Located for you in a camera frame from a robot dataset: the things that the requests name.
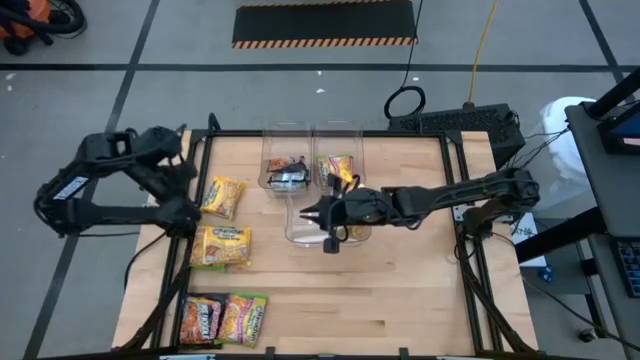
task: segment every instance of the wooden table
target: wooden table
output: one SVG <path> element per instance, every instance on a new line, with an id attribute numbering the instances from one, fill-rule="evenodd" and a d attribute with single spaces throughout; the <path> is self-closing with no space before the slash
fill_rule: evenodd
<path id="1" fill-rule="evenodd" d="M 495 171 L 486 133 L 463 133 L 463 139 L 471 178 Z M 449 210 L 432 213 L 417 231 L 374 228 L 368 241 L 343 247 L 337 255 L 324 254 L 321 248 L 298 248 L 284 236 L 283 201 L 271 199 L 257 183 L 261 144 L 262 139 L 255 137 L 213 141 L 209 179 L 216 175 L 247 182 L 233 224 L 253 229 L 252 264 L 227 273 L 194 270 L 189 291 L 270 296 L 256 348 L 225 345 L 218 352 L 264 353 L 265 347 L 275 346 L 279 354 L 397 355 L 399 347 L 408 347 L 412 355 L 473 354 L 460 268 L 452 254 L 455 235 Z M 202 146 L 198 151 L 196 164 Z M 371 187 L 445 184 L 437 139 L 365 138 L 364 153 Z M 224 223 L 209 216 L 202 222 Z M 509 237 L 506 225 L 494 230 Z M 137 248 L 160 233 L 157 227 L 143 226 Z M 168 239 L 160 242 L 133 265 L 114 346 L 126 342 L 155 306 L 168 247 Z M 484 248 L 497 307 L 536 348 L 513 247 L 491 238 Z M 171 305 L 166 314 L 163 346 L 169 344 L 174 310 Z M 485 348 L 490 349 L 479 302 L 478 313 Z"/>

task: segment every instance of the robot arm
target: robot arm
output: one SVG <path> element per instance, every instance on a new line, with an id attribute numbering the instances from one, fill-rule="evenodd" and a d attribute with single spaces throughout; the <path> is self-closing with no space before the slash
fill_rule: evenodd
<path id="1" fill-rule="evenodd" d="M 74 160 L 38 190 L 36 214 L 60 237 L 94 225 L 138 224 L 155 224 L 169 236 L 186 236 L 195 229 L 200 212 L 186 192 L 197 175 L 195 166 L 184 161 L 172 165 L 170 160 L 181 152 L 183 130 L 155 127 L 140 136 L 133 130 L 88 135 Z M 169 165 L 159 166 L 163 159 L 169 159 Z M 98 206 L 74 198 L 91 180 L 118 171 L 153 195 L 159 206 Z"/>
<path id="2" fill-rule="evenodd" d="M 337 238 L 337 227 L 393 225 L 415 230 L 432 211 L 488 200 L 481 207 L 469 208 L 463 214 L 465 233 L 476 235 L 487 227 L 490 230 L 496 218 L 509 214 L 519 216 L 540 199 L 538 184 L 528 171 L 520 169 L 506 169 L 434 189 L 410 186 L 383 187 L 376 191 L 356 186 L 354 190 L 340 194 L 339 178 L 331 176 L 330 181 L 334 184 L 334 194 L 338 195 L 322 196 L 317 204 L 303 209 L 301 217 L 328 232 L 324 251 L 332 254 L 338 253 L 340 242 L 347 240 Z"/>

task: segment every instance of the clear plastic bin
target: clear plastic bin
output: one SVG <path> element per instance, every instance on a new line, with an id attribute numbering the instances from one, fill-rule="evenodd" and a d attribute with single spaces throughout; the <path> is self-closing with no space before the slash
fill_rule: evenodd
<path id="1" fill-rule="evenodd" d="M 287 219 L 285 235 L 287 239 L 298 246 L 322 246 L 324 239 L 327 237 L 327 232 L 320 230 L 318 224 L 300 217 L 300 210 L 316 204 L 318 200 L 320 200 L 321 195 L 321 190 L 316 186 L 312 186 L 304 195 L 291 196 L 286 199 Z M 357 245 L 371 236 L 370 226 L 359 226 L 357 229 L 352 228 L 349 231 L 349 239 L 341 243 L 341 245 Z"/>
<path id="2" fill-rule="evenodd" d="M 284 198 L 300 195 L 308 191 L 313 178 L 312 129 L 303 122 L 272 122 L 264 126 L 262 138 L 262 161 L 258 184 L 273 197 Z M 271 171 L 272 161 L 282 159 L 292 163 L 300 162 L 307 173 L 282 174 Z"/>
<path id="3" fill-rule="evenodd" d="M 321 121 L 315 124 L 313 133 L 313 181 L 323 193 L 330 190 L 326 182 L 328 157 L 344 155 L 353 157 L 351 174 L 360 176 L 360 183 L 366 182 L 364 170 L 364 149 L 362 125 L 351 121 Z"/>

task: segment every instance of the metal bracket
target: metal bracket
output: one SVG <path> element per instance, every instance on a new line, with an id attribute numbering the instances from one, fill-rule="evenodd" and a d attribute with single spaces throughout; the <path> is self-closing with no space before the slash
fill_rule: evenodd
<path id="1" fill-rule="evenodd" d="M 458 205 L 453 207 L 453 218 L 455 221 L 462 221 L 462 214 L 467 211 L 469 208 L 475 207 L 473 205 Z M 503 215 L 499 218 L 496 218 L 494 222 L 511 224 L 513 222 L 513 216 L 511 215 Z"/>

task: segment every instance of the concrete floor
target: concrete floor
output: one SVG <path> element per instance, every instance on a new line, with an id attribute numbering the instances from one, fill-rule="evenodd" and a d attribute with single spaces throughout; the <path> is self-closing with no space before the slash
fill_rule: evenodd
<path id="1" fill-rule="evenodd" d="M 235 8 L 259 1 L 79 2 L 89 22 L 80 37 L 56 39 L 52 47 L 35 41 L 19 58 L 0 49 L 3 359 L 110 347 L 136 237 L 81 239 L 77 247 L 65 248 L 65 240 L 31 209 L 38 187 L 70 161 L 86 134 L 156 124 L 202 128 L 212 111 L 226 129 L 293 118 L 357 119 L 366 128 L 383 129 L 383 104 L 403 73 L 367 64 L 403 64 L 409 53 L 404 47 L 231 49 Z M 585 6 L 595 15 L 591 24 Z M 413 57 L 422 66 L 409 75 L 427 94 L 425 111 L 457 108 L 466 100 L 470 64 L 490 7 L 491 0 L 425 0 Z M 502 1 L 481 61 L 494 66 L 480 69 L 475 103 L 508 103 L 527 133 L 546 103 L 570 95 L 599 97 L 640 64 L 639 12 L 637 0 Z M 593 25 L 606 39 L 594 35 Z M 238 64 L 253 66 L 228 66 Z M 414 106 L 410 96 L 398 99 L 392 113 Z M 115 176 L 99 183 L 94 200 L 141 204 L 145 195 L 136 189 Z M 67 263 L 58 262 L 61 255 L 73 256 L 64 282 L 50 288 L 56 268 L 66 270 Z M 583 327 L 569 322 L 567 313 L 549 311 L 556 309 L 550 300 L 534 294 L 529 300 L 541 349 L 619 358 L 616 344 L 577 342 L 572 334 Z M 585 309 L 580 301 L 566 300 Z M 556 334 L 557 324 L 563 325 Z"/>

